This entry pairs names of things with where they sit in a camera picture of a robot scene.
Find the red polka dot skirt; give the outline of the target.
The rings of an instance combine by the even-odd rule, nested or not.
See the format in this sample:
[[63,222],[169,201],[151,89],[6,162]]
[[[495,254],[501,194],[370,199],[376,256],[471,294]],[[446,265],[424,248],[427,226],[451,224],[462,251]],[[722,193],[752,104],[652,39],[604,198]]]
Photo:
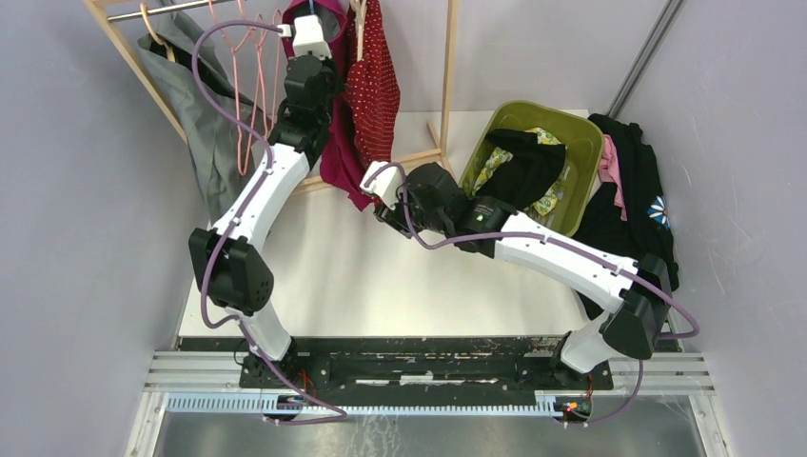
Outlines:
[[364,58],[356,63],[354,13],[348,11],[349,66],[345,98],[352,111],[354,144],[362,164],[391,157],[401,91],[384,33],[381,3],[368,1]]

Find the magenta pleated skirt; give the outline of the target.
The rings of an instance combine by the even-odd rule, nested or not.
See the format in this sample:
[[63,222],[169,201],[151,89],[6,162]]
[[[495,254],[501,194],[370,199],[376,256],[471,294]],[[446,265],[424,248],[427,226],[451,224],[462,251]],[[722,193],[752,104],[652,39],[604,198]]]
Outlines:
[[[282,22],[291,24],[298,16],[315,14],[323,25],[323,34],[328,43],[337,74],[345,81],[348,70],[348,44],[346,41],[347,13],[339,1],[290,2],[282,13]],[[340,93],[333,104],[333,120],[329,127],[329,139],[321,157],[320,176],[329,185],[346,192],[354,207],[362,211],[372,200],[360,190],[365,166],[354,144],[355,128],[352,111],[344,94]]]

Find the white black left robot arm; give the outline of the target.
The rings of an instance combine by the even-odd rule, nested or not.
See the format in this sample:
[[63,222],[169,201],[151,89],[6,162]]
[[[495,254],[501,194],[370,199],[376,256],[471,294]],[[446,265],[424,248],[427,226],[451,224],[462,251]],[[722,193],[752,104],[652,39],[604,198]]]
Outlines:
[[268,146],[235,203],[209,229],[188,240],[204,304],[223,309],[244,331],[249,349],[264,358],[263,374],[277,387],[298,378],[294,340],[271,304],[274,275],[263,257],[271,228],[294,189],[320,159],[330,138],[334,99],[342,79],[332,59],[313,54],[286,67],[286,97]]

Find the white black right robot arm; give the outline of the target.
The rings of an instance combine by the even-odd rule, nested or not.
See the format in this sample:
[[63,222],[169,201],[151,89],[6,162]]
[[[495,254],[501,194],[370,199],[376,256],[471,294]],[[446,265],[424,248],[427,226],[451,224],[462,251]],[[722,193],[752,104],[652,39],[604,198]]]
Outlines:
[[589,247],[546,228],[492,197],[464,195],[436,164],[405,172],[374,162],[361,189],[382,202],[377,218],[424,248],[452,246],[535,270],[593,301],[600,315],[571,330],[554,350],[552,381],[562,388],[582,382],[596,365],[619,355],[648,360],[672,307],[666,263]]

